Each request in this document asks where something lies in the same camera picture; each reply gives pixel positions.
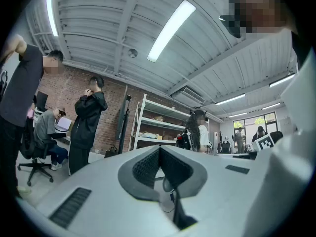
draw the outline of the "black hoodie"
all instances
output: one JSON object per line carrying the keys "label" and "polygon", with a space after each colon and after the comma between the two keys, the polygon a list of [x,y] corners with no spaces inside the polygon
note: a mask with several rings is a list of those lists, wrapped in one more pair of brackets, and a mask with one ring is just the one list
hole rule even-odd
{"label": "black hoodie", "polygon": [[107,108],[103,92],[80,97],[75,103],[78,116],[71,130],[71,143],[82,149],[92,148],[101,112]]}

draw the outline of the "white shirt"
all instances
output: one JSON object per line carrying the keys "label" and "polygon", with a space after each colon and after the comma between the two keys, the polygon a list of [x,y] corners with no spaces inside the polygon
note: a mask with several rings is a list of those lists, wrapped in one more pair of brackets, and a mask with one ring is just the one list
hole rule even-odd
{"label": "white shirt", "polygon": [[199,128],[199,134],[200,134],[199,143],[201,145],[207,145],[208,146],[209,137],[208,137],[207,128],[205,127],[205,125],[200,125],[198,128]]}

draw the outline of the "laptop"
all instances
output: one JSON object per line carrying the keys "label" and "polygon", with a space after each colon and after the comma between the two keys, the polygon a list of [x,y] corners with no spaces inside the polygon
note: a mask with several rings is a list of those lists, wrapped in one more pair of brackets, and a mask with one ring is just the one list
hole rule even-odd
{"label": "laptop", "polygon": [[62,117],[58,122],[55,124],[56,130],[60,132],[67,132],[71,124],[71,120]]}

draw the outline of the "black pants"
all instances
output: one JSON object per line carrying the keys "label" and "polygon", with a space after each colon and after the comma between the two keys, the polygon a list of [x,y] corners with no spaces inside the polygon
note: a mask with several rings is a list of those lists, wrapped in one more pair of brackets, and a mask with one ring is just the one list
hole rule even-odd
{"label": "black pants", "polygon": [[23,130],[23,127],[13,125],[0,116],[0,175],[9,191],[15,196],[19,196],[16,189],[18,180],[15,174],[15,163]]}
{"label": "black pants", "polygon": [[69,149],[69,170],[74,174],[88,164],[90,149],[82,149],[75,144],[70,144]]}

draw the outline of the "window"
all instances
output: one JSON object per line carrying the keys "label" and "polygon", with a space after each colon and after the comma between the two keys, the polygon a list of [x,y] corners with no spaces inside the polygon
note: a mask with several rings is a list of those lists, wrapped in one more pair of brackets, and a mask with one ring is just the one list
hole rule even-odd
{"label": "window", "polygon": [[277,119],[276,114],[269,113],[254,118],[247,118],[234,121],[234,133],[238,131],[239,127],[242,127],[241,133],[245,136],[244,144],[251,144],[252,137],[258,131],[258,127],[262,126],[263,129],[269,134],[277,131]]}

